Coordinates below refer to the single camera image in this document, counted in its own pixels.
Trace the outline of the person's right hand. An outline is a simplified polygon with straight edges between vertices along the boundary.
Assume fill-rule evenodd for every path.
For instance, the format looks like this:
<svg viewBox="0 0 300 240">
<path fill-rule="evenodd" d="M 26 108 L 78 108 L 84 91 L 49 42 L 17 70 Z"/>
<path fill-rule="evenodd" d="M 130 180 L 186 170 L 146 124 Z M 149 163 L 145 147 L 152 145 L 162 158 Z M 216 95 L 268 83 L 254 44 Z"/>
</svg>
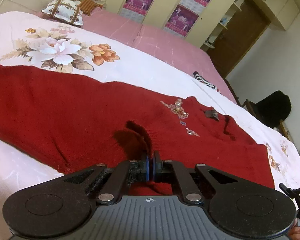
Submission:
<svg viewBox="0 0 300 240">
<path fill-rule="evenodd" d="M 291 240 L 300 240 L 300 227 L 295 226 L 295 227 L 291 228 L 288 233 L 288 237 Z"/>
</svg>

